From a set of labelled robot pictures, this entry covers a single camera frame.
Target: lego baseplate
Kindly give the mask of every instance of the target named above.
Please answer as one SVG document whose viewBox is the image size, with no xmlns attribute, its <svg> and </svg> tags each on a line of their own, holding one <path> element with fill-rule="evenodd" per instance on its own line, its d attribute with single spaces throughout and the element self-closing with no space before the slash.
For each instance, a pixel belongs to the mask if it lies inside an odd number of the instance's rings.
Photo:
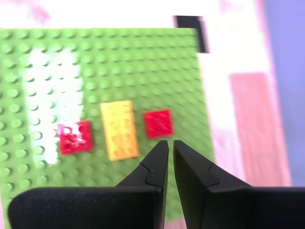
<svg viewBox="0 0 305 229">
<path fill-rule="evenodd" d="M 6 211 L 42 186 L 114 186 L 138 165 L 111 162 L 100 103 L 132 101 L 139 159 L 156 144 L 143 114 L 170 109 L 174 136 L 213 160 L 192 29 L 0 30 L 0 189 Z M 57 125 L 91 121 L 93 150 L 62 155 Z M 173 143 L 169 142 L 170 152 Z M 166 221 L 183 216 L 169 158 Z"/>
</svg>

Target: pink surface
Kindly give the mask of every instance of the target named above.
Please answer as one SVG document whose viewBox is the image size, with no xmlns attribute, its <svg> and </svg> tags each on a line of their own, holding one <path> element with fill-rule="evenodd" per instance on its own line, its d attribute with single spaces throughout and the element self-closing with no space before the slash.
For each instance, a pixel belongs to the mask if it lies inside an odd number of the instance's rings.
<svg viewBox="0 0 305 229">
<path fill-rule="evenodd" d="M 287 163 L 276 140 L 267 75 L 235 73 L 231 83 L 247 182 L 253 186 L 285 186 Z"/>
</svg>

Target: yellow 2x4 lego brick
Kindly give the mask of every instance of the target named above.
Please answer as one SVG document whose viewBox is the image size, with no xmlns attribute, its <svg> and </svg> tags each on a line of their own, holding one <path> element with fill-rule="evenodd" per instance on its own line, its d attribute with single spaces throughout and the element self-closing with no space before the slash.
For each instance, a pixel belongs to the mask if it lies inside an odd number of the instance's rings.
<svg viewBox="0 0 305 229">
<path fill-rule="evenodd" d="M 139 155 L 131 101 L 101 104 L 108 156 L 111 161 Z"/>
</svg>

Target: red 2x2 lego brick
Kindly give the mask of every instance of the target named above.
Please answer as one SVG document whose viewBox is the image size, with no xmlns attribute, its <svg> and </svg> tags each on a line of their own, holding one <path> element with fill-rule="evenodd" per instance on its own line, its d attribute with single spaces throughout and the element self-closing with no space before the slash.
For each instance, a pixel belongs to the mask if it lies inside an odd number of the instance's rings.
<svg viewBox="0 0 305 229">
<path fill-rule="evenodd" d="M 89 121 L 58 125 L 58 136 L 62 154 L 75 154 L 93 149 Z"/>
<path fill-rule="evenodd" d="M 173 123 L 170 110 L 144 113 L 146 134 L 150 139 L 173 135 Z"/>
</svg>

